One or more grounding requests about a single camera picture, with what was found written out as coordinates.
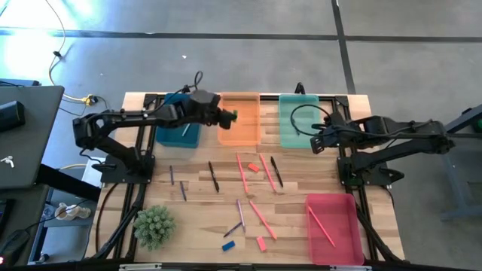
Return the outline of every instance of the wooden table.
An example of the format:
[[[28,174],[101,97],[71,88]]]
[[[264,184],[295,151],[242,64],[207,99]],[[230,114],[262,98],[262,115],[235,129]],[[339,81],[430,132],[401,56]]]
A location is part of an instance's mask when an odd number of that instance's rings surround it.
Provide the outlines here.
[[[126,93],[123,108],[139,110],[145,93]],[[366,95],[348,95],[352,119],[371,115]],[[331,111],[331,105],[320,102]],[[304,201],[308,193],[344,193],[337,177],[337,149],[325,149],[315,155],[310,149],[286,149],[279,145],[278,102],[261,101],[261,143],[257,146],[230,147],[219,144],[216,126],[203,126],[197,149],[166,148],[159,143],[154,147],[156,168],[145,194],[144,208],[167,206],[175,217],[177,229],[174,236],[158,251],[136,249],[136,262],[191,262],[191,263],[311,263],[308,255],[307,229]],[[126,146],[134,146],[137,128],[118,129],[115,138]],[[245,193],[240,178],[235,153],[239,153],[249,193]],[[276,190],[270,186],[258,154],[269,159],[274,156],[283,178],[279,186],[275,172]],[[216,193],[209,172],[212,162],[221,188]],[[248,170],[253,162],[259,173]],[[176,184],[170,183],[169,165],[174,168]],[[185,202],[178,181],[183,181],[188,201]],[[374,228],[384,242],[400,258],[404,257],[392,202],[386,191],[379,187],[366,187]],[[102,202],[108,187],[102,189]],[[119,223],[126,191],[119,184],[105,205],[100,224],[99,243],[102,245]],[[246,234],[236,230],[230,238],[223,235],[239,222],[236,199],[243,204]],[[253,212],[249,200],[256,203],[269,225],[277,234],[275,241]],[[95,252],[95,224],[92,227],[86,256]],[[359,225],[365,257],[369,257],[366,235]],[[129,228],[124,239],[122,257],[130,239]],[[263,236],[267,251],[261,253],[256,242]],[[221,246],[234,240],[236,247],[223,252]]]

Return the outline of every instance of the concrete floor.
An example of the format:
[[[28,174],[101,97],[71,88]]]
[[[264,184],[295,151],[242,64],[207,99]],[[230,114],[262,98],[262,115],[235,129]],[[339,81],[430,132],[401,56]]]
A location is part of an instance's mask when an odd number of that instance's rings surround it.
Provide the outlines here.
[[[50,1],[73,30],[337,34],[329,0]],[[482,2],[477,0],[338,2],[346,35],[482,36]],[[59,28],[43,1],[28,0],[12,0],[0,17],[2,26]],[[0,78],[49,84],[51,51],[60,42],[38,31],[0,36]],[[68,38],[66,48],[66,58],[53,72],[56,83],[71,95],[104,96],[113,108],[121,106],[126,91],[177,90],[190,84],[199,69],[205,75],[202,87],[212,91],[291,93],[303,81],[310,93],[347,93],[338,41]],[[347,48],[356,93],[369,95],[374,114],[446,123],[482,102],[482,43],[349,41]],[[62,107],[82,111],[80,105],[63,102]],[[87,112],[100,110],[103,105]],[[72,118],[59,111],[44,163],[85,162],[74,146]],[[471,161],[480,160],[478,152],[470,155]],[[466,152],[453,156],[464,178],[480,179],[477,165],[468,166]],[[439,157],[415,155],[390,166],[406,174],[393,190],[406,258],[480,269],[482,218],[440,221],[440,213],[455,205]],[[480,185],[473,188],[478,195]]]

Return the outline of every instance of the red eraser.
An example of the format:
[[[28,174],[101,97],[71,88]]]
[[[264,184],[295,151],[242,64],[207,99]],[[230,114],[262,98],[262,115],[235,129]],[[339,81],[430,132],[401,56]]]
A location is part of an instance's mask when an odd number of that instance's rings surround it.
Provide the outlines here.
[[[258,172],[259,171],[259,168],[254,164],[254,163],[250,163],[248,165],[249,169],[254,171],[254,172]]]
[[[259,236],[258,238],[256,238],[256,241],[258,241],[259,249],[261,249],[261,251],[265,251],[266,244],[264,244],[263,236]]]

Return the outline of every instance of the eraser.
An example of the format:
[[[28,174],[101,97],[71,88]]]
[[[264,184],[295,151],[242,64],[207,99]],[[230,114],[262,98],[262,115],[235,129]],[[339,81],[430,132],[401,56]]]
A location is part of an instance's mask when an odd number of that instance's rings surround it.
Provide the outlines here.
[[[227,251],[232,249],[235,246],[234,241],[231,241],[227,243],[226,245],[223,245],[223,251]]]
[[[254,171],[254,172],[258,172],[259,171],[259,168],[254,164],[254,163],[250,163],[248,165],[249,169]]]
[[[264,244],[263,236],[259,236],[258,238],[256,238],[256,241],[258,241],[259,249],[261,249],[261,251],[265,251],[266,244]]]

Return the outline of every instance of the potted plant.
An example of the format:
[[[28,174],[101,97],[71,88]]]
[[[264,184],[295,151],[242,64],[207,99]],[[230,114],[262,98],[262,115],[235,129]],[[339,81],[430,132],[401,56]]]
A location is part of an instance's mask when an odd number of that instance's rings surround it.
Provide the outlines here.
[[[158,249],[165,241],[171,238],[175,229],[174,217],[166,206],[152,206],[147,210],[137,212],[134,221],[136,231],[134,235],[142,247],[149,251]]]

